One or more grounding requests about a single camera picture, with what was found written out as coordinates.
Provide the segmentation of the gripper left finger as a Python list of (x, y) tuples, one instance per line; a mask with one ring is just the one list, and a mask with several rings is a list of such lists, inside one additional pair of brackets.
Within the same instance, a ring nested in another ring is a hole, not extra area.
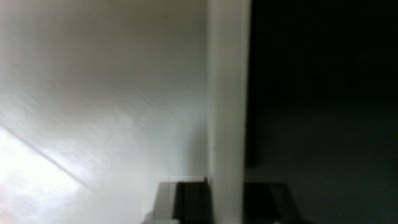
[(161, 182), (149, 224), (213, 224), (208, 180)]

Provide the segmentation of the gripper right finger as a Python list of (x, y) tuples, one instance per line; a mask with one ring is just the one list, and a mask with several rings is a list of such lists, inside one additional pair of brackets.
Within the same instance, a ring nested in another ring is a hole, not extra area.
[(312, 224), (300, 214), (284, 183), (245, 184), (243, 224)]

